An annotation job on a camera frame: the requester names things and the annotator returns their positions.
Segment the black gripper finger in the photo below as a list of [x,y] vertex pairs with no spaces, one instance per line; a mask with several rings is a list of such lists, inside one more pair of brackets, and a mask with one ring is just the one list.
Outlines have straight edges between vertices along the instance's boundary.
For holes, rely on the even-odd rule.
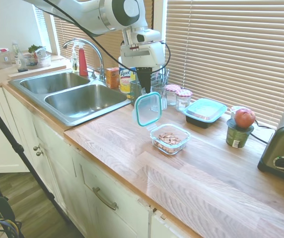
[[145,91],[146,91],[146,93],[150,92],[150,88],[151,88],[151,75],[152,75],[152,67],[147,67],[145,69]]
[[142,89],[145,89],[145,67],[137,67],[136,75],[138,77],[139,83]]

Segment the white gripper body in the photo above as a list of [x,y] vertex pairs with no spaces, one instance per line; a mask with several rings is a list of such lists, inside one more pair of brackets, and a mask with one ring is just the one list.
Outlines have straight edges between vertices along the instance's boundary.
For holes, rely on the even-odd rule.
[[163,46],[160,42],[138,45],[136,49],[122,45],[120,48],[121,63],[128,68],[151,67],[164,65],[165,57]]

